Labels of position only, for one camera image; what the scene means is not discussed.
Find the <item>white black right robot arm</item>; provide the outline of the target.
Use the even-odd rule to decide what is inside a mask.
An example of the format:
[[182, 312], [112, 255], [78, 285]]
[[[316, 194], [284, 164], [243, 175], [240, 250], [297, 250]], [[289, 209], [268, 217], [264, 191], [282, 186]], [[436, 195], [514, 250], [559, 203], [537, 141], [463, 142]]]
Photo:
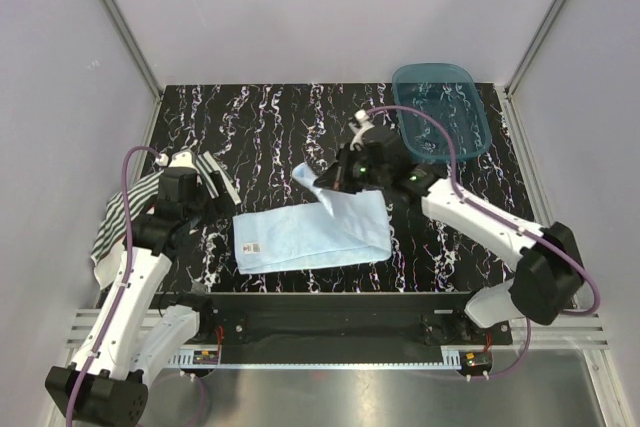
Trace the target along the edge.
[[570, 228], [508, 216], [461, 188], [452, 175], [414, 162], [404, 142], [386, 128], [360, 130], [314, 184], [344, 194], [379, 190], [403, 200], [481, 244], [512, 269], [512, 279], [477, 291], [454, 318], [455, 334], [463, 342], [476, 343], [490, 327], [512, 319], [550, 325], [584, 283]]

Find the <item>light blue towel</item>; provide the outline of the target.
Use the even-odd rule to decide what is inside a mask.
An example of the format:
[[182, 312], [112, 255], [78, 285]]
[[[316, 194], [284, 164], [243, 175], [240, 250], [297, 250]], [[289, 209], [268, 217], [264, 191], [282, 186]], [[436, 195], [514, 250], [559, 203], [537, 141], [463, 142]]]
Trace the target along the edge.
[[243, 275], [344, 267], [391, 257], [391, 227], [379, 191], [334, 192], [313, 185], [301, 163], [293, 179], [316, 200], [233, 218], [234, 257]]

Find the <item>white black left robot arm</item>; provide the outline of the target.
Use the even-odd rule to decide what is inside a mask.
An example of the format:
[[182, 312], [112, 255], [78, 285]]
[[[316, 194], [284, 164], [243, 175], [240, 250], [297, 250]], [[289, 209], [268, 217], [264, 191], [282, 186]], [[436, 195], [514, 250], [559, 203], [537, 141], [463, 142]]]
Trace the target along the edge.
[[138, 215], [105, 303], [86, 340], [66, 367], [50, 369], [45, 388], [68, 425], [135, 426], [149, 388], [183, 344], [208, 341], [216, 319], [210, 298], [187, 293], [138, 336], [155, 292], [178, 248], [213, 209], [196, 169], [168, 167], [150, 214]]

